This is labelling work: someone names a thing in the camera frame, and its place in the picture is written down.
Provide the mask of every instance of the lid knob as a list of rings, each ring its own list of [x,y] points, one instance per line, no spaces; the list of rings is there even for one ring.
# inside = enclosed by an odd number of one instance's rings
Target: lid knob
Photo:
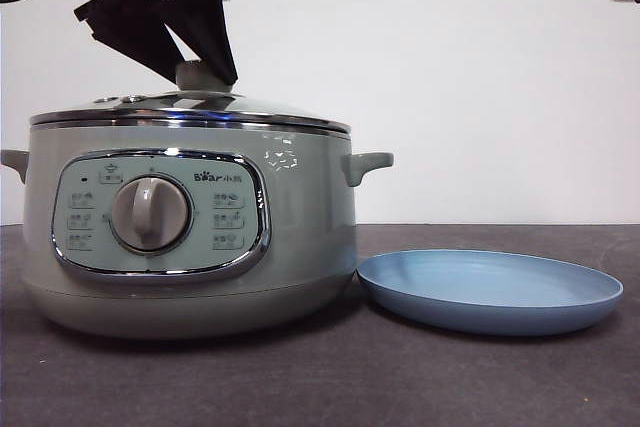
[[[176,84],[180,90],[209,90],[231,92],[233,85],[227,85],[213,75],[207,64],[201,60],[181,62],[176,67]]]

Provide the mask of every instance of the side handle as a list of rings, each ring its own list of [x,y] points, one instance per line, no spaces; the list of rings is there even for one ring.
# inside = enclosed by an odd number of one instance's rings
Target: side handle
[[[11,167],[20,174],[20,180],[25,183],[27,177],[27,167],[29,165],[29,152],[24,150],[0,150],[0,163]]]
[[[393,154],[374,152],[371,154],[347,155],[344,158],[344,172],[349,187],[357,187],[367,172],[393,165]]]

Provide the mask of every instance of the cooker base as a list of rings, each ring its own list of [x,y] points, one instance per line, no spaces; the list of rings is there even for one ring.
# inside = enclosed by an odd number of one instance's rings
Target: cooker base
[[[338,297],[352,274],[279,289],[212,297],[99,298],[27,291],[52,321],[82,332],[138,340],[194,339],[271,327],[307,315]]]

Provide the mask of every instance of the silver dial knob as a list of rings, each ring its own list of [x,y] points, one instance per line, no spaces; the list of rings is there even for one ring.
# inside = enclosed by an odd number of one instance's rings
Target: silver dial knob
[[[133,249],[153,252],[171,245],[184,233],[189,203],[174,183],[142,177],[125,185],[111,207],[115,235]]]

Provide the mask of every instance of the control panel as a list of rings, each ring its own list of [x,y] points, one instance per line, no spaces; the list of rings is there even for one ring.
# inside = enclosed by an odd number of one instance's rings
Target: control panel
[[[240,156],[178,149],[90,154],[63,170],[53,215],[59,259],[110,274],[185,274],[257,261],[265,188]]]

